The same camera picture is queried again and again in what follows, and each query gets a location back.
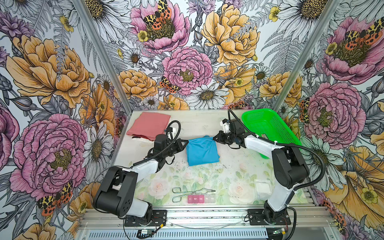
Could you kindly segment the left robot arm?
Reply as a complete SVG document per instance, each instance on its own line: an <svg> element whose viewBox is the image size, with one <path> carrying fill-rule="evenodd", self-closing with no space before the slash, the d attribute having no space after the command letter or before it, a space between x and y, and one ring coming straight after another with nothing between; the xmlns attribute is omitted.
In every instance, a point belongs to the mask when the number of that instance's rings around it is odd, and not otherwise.
<svg viewBox="0 0 384 240"><path fill-rule="evenodd" d="M174 157L188 145L188 140L156 136L154 147L147 156L130 168L112 166L94 197L93 208L119 218L132 217L150 222L153 217L151 203L135 198L136 185L149 175L159 172L167 163L166 158Z"/></svg>

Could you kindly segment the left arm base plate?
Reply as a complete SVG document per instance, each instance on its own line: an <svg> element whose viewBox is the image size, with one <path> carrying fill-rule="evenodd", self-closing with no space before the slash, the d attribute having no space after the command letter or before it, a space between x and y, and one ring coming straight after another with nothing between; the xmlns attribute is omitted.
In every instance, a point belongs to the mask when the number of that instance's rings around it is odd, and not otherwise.
<svg viewBox="0 0 384 240"><path fill-rule="evenodd" d="M151 216L135 217L126 216L124 219L125 227L159 227L165 226L167 222L167 210L153 210Z"/></svg>

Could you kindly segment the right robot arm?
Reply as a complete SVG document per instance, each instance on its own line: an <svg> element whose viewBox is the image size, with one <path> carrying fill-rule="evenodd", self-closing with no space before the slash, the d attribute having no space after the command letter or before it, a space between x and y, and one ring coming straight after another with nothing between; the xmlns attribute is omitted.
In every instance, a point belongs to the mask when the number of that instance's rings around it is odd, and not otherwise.
<svg viewBox="0 0 384 240"><path fill-rule="evenodd" d="M266 223L274 223L285 215L295 195L295 187L299 186L309 175L309 168L299 146L280 144L265 139L249 132L238 120L224 119L220 125L223 129L214 137L214 141L229 146L237 144L239 147L256 151L272 159L277 183L272 195L264 203L262 216Z"/></svg>

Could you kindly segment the green plastic basket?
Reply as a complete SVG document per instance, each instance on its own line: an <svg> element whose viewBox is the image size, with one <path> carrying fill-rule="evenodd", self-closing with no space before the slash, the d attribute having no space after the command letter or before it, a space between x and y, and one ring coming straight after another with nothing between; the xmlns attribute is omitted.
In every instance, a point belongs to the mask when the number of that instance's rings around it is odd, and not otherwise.
<svg viewBox="0 0 384 240"><path fill-rule="evenodd" d="M256 151L264 159L271 159L273 150L270 150L267 141L271 141L271 145L275 147L277 144L291 144L295 147L287 148L286 151L291 154L296 153L297 156L288 156L288 161L291 163L304 160L298 148L302 145L301 142L275 111L271 109L247 111L242 114L242 121L252 132L244 138L242 144L244 148Z"/></svg>

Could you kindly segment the blue t-shirt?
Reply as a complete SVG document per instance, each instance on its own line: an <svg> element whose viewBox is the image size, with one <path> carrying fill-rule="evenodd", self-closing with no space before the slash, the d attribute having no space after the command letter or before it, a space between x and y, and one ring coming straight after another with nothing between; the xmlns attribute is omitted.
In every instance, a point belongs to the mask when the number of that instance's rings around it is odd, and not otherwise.
<svg viewBox="0 0 384 240"><path fill-rule="evenodd" d="M190 167L218 163L220 156L213 137L204 136L189 140L187 144L187 161Z"/></svg>

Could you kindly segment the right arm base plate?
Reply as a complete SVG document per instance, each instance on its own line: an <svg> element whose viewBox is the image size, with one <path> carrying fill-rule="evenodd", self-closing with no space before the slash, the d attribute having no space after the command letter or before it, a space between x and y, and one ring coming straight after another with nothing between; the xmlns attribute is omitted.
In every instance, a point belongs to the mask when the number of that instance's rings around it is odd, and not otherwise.
<svg viewBox="0 0 384 240"><path fill-rule="evenodd" d="M249 222L251 226L263 225L291 225L290 216L287 209L273 212L269 209L248 209Z"/></svg>

